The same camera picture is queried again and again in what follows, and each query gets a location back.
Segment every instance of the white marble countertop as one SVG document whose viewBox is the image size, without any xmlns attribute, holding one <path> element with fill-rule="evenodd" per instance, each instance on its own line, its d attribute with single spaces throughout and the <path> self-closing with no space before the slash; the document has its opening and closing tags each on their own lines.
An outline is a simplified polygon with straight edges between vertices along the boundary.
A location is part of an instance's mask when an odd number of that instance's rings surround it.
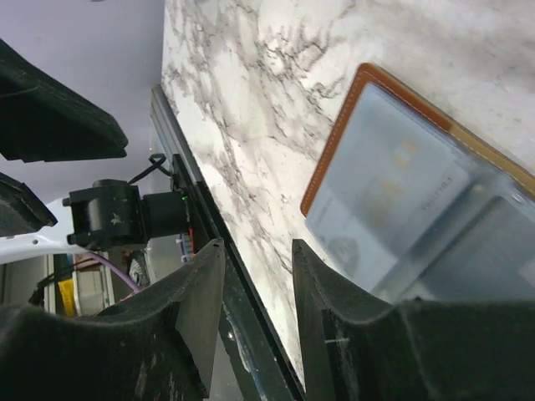
<svg viewBox="0 0 535 401">
<path fill-rule="evenodd" d="M 167 0 L 162 86 L 302 377 L 290 246 L 357 66 L 535 171 L 533 0 Z"/>
</svg>

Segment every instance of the yellow object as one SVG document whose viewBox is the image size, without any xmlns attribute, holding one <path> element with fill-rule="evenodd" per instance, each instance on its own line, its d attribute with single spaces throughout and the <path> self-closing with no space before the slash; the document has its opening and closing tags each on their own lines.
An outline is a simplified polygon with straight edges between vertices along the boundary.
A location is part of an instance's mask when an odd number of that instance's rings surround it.
<svg viewBox="0 0 535 401">
<path fill-rule="evenodd" d="M 72 278 L 63 280 L 58 283 L 59 292 L 64 302 L 65 315 L 72 317 L 76 315 L 76 309 L 74 308 L 74 282 Z"/>
</svg>

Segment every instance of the ceiling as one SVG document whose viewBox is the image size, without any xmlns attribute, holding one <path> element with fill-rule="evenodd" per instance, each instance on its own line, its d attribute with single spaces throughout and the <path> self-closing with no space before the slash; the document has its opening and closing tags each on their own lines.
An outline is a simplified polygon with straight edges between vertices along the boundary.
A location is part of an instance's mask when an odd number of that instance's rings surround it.
<svg viewBox="0 0 535 401">
<path fill-rule="evenodd" d="M 164 0 L 0 0 L 0 38 L 111 113 L 130 141 L 124 159 L 24 164 L 0 155 L 0 171 L 49 202 L 99 179 L 128 180 L 147 167 L 163 11 Z M 148 191 L 148 183 L 140 188 Z"/>
</svg>

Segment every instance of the gray marble veining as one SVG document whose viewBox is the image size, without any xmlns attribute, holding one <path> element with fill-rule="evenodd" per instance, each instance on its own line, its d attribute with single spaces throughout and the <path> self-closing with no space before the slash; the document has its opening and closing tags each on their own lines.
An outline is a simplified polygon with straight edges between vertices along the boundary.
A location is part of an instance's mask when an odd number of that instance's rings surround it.
<svg viewBox="0 0 535 401">
<path fill-rule="evenodd" d="M 290 246 L 357 66 L 535 171 L 532 0 L 167 0 L 162 86 L 302 375 Z"/>
</svg>

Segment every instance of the black foam pad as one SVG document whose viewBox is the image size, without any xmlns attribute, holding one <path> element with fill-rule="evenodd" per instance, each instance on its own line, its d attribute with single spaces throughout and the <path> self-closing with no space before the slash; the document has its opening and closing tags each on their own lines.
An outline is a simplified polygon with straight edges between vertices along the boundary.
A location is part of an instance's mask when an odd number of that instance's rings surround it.
<svg viewBox="0 0 535 401">
<path fill-rule="evenodd" d="M 0 153 L 8 160 L 126 156 L 117 121 L 34 67 L 0 39 Z"/>
<path fill-rule="evenodd" d="M 58 221 L 25 185 L 0 173 L 0 236 L 17 236 Z"/>
</svg>

